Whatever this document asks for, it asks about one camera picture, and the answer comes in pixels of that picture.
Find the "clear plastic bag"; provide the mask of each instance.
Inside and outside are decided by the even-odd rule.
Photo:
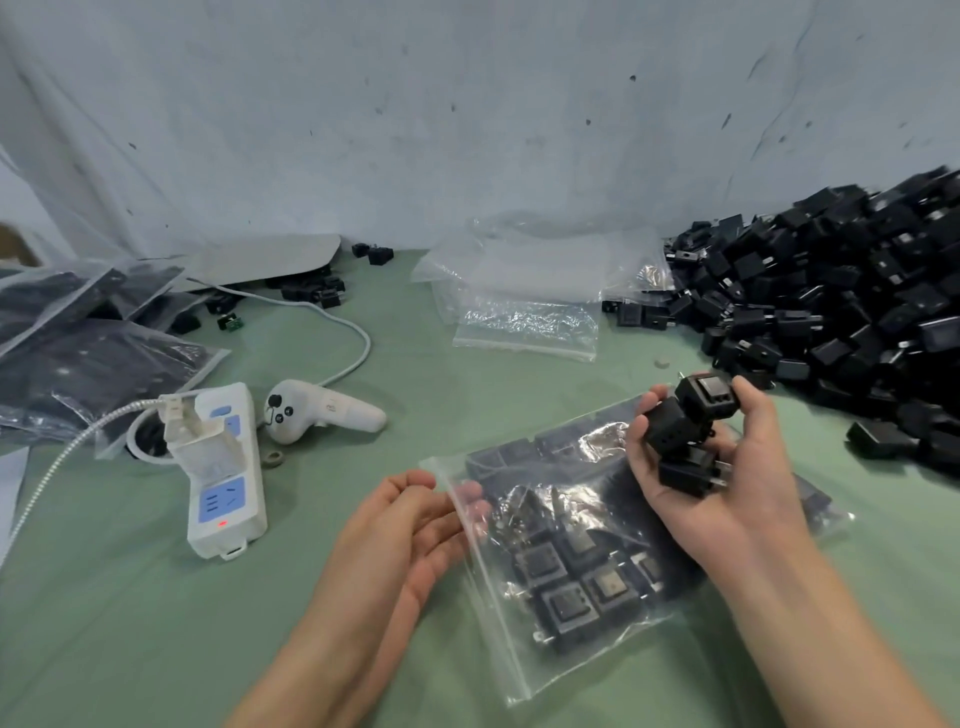
[[[170,290],[183,273],[183,266],[169,260],[124,260],[112,265],[126,277],[109,299],[125,321],[135,319],[153,299]]]
[[[0,426],[69,441],[108,412],[194,388],[228,354],[129,321],[45,330],[0,359]],[[97,457],[124,445],[134,415],[96,436]]]
[[[449,235],[417,261],[410,272],[411,283],[466,280],[483,257],[484,244],[469,231]]]
[[[705,580],[627,464],[623,438],[638,399],[529,440],[422,463],[468,525],[468,587],[508,704],[677,613]],[[470,481],[491,506],[479,523],[462,495]],[[797,483],[814,532],[851,518]]]
[[[510,239],[519,234],[539,240],[580,238],[594,249],[602,244],[608,256],[602,294],[607,300],[629,300],[644,291],[674,289],[662,238],[631,210],[579,218],[503,212],[469,220],[468,229],[480,239]]]
[[[448,325],[460,323],[467,287],[458,280],[434,280],[430,287],[440,320]]]
[[[106,263],[83,260],[0,278],[0,357],[44,328],[81,320],[124,280]]]
[[[597,355],[599,316],[598,303],[540,303],[470,291],[453,346],[551,353],[590,362]]]

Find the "pile of black adapters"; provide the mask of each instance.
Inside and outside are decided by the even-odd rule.
[[[960,178],[827,187],[745,226],[695,222],[666,246],[677,291],[604,302],[620,326],[703,333],[715,369],[868,418],[863,457],[960,476]]]

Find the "forearm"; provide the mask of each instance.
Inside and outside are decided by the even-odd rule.
[[[792,728],[946,726],[807,539],[714,578]]]
[[[327,725],[338,715],[358,670],[333,636],[303,622],[225,723],[227,728]]]

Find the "white game controller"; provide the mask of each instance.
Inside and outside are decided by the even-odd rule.
[[[263,416],[267,432],[281,445],[297,442],[313,425],[379,432],[387,423],[384,411],[372,404],[296,379],[284,379],[274,387]]]

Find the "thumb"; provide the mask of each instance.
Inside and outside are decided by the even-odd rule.
[[[733,390],[743,410],[743,436],[751,440],[778,440],[780,421],[774,401],[743,376],[733,378]]]

